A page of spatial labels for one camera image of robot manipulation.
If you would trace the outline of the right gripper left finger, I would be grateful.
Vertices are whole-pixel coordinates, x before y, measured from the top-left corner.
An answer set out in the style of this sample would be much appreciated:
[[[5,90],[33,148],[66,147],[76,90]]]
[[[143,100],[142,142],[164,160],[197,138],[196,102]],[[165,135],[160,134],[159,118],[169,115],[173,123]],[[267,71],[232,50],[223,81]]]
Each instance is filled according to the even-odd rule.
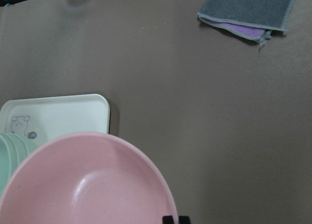
[[[163,224],[174,224],[173,216],[163,216],[162,217]]]

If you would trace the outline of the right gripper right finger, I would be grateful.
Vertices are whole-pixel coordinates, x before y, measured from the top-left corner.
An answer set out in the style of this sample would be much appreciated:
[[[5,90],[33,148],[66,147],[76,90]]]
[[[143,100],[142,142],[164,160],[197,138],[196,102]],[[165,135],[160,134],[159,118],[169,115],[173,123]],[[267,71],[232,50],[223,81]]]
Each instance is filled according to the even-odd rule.
[[[191,219],[189,216],[179,216],[178,223],[179,224],[191,224]]]

